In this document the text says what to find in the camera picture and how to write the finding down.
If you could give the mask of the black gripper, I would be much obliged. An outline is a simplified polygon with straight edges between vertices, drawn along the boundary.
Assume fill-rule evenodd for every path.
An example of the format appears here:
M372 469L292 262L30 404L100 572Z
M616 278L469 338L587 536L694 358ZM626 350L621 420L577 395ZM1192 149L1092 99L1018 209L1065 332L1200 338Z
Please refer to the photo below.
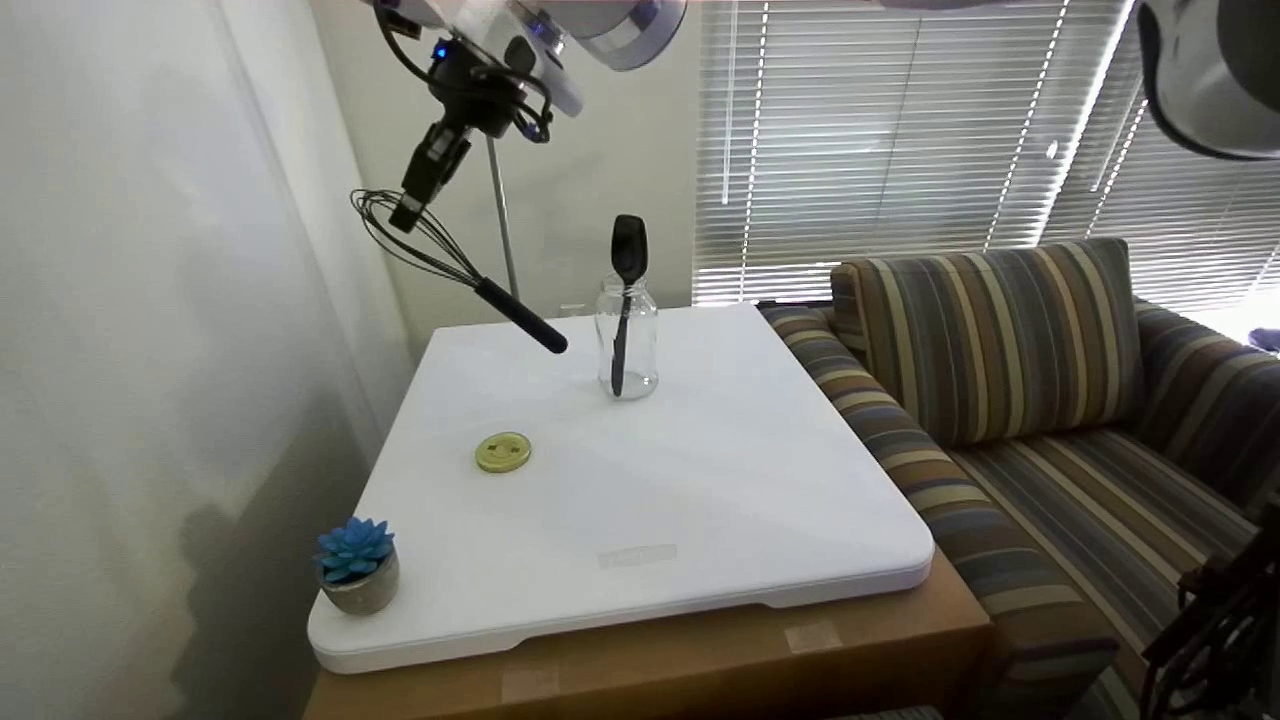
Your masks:
M409 234L440 188L456 178L474 139L464 128L506 135L515 128L533 144L552 139L552 91L515 69L493 63L464 42L438 42L427 91L446 104L446 125L432 125L417 144L402 182L394 226Z

